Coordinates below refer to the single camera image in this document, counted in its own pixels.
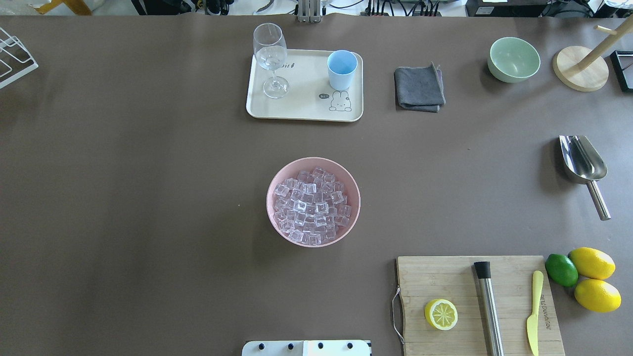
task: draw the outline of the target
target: glass base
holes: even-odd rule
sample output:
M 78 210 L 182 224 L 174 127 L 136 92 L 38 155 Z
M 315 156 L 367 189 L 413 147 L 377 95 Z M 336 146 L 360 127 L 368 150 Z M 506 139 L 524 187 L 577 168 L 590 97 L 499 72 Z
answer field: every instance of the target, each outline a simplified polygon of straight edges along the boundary
M 266 79 L 264 82 L 264 94 L 269 98 L 279 99 L 283 98 L 290 90 L 290 84 L 285 78 L 277 76 L 277 80 L 273 77 Z

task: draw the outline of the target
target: yellow knife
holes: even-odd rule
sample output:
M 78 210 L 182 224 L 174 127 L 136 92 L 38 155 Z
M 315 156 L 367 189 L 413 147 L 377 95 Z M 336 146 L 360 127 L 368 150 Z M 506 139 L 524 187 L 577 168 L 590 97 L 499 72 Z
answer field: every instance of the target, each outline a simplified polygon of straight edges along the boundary
M 542 291 L 543 272 L 535 270 L 532 275 L 532 315 L 527 317 L 527 341 L 534 356 L 539 356 L 539 304 Z

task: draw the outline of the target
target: folded towel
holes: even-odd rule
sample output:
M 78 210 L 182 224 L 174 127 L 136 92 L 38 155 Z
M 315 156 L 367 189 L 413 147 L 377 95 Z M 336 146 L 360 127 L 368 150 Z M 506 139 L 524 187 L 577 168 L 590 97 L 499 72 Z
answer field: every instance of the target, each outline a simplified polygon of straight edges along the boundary
M 437 113 L 446 104 L 442 72 L 433 63 L 425 68 L 398 67 L 396 96 L 404 109 Z

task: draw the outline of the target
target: black muddler tip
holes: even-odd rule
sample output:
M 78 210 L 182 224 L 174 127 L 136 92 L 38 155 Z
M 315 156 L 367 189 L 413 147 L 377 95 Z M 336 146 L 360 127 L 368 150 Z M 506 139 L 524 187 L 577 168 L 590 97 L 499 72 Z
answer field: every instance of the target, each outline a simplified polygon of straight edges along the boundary
M 474 266 L 477 272 L 477 278 L 490 278 L 490 261 L 475 262 Z

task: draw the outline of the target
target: ice scoop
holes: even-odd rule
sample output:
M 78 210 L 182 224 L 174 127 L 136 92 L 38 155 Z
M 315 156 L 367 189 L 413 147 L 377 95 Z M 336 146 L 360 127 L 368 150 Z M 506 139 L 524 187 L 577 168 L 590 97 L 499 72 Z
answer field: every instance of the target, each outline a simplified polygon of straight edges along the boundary
M 611 214 L 597 183 L 606 176 L 605 162 L 587 136 L 559 136 L 559 139 L 569 179 L 574 183 L 587 184 L 600 220 L 609 220 Z

